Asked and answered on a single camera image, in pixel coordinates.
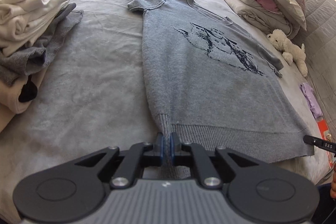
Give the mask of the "person right hand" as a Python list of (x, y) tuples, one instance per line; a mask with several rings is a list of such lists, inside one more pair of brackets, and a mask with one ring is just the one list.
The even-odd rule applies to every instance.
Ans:
[(336, 170), (333, 173), (333, 180), (331, 182), (330, 196), (332, 199), (336, 199)]

